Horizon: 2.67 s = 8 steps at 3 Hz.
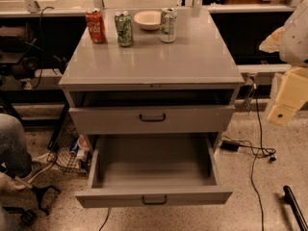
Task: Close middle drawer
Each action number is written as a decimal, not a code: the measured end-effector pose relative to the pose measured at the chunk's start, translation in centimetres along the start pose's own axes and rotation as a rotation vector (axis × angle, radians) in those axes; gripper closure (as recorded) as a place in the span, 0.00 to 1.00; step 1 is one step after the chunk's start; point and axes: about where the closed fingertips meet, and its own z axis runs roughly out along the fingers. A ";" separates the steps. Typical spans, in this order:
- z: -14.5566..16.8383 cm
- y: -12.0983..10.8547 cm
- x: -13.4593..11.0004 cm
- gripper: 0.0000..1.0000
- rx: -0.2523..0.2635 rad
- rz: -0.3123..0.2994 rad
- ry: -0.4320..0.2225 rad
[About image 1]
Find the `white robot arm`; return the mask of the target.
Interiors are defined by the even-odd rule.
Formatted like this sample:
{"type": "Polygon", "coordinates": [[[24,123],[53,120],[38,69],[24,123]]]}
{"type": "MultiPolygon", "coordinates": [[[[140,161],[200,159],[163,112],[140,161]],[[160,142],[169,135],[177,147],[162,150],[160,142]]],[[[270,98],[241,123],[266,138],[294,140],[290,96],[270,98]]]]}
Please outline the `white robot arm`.
{"type": "Polygon", "coordinates": [[[291,66],[277,74],[271,86],[267,121],[289,122],[308,101],[308,1],[302,1],[284,25],[259,46],[263,52],[278,52],[280,60],[291,66]]]}

